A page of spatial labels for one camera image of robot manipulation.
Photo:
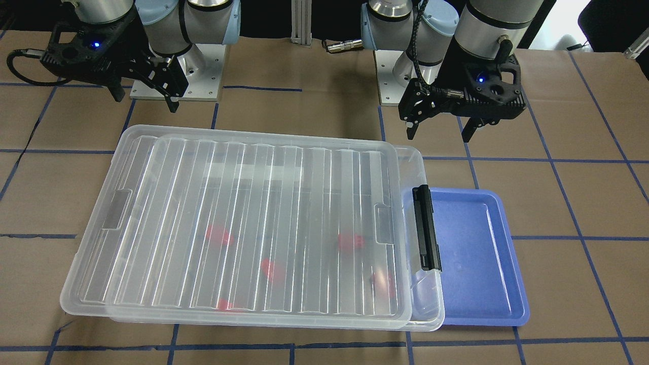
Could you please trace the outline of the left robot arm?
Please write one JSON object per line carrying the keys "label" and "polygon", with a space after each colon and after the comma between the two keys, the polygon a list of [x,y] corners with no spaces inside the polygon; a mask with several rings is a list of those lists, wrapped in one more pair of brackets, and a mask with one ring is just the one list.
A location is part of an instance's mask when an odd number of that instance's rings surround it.
{"label": "left robot arm", "polygon": [[414,139],[420,123],[446,113],[467,118],[461,136],[514,120],[526,110],[515,50],[541,1],[368,1],[363,47],[399,51],[408,62],[399,118]]}

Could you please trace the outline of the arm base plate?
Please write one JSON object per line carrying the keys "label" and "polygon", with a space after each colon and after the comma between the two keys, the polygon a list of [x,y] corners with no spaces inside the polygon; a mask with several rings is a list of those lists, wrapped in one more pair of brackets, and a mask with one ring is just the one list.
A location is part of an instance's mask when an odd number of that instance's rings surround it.
{"label": "arm base plate", "polygon": [[164,101],[216,102],[220,96],[226,45],[193,45],[185,54],[174,58],[171,67],[163,64],[156,70],[153,81],[160,82],[160,93],[143,81],[134,81],[131,99]]}
{"label": "arm base plate", "polygon": [[398,106],[410,79],[417,76],[404,51],[374,51],[381,106]]}

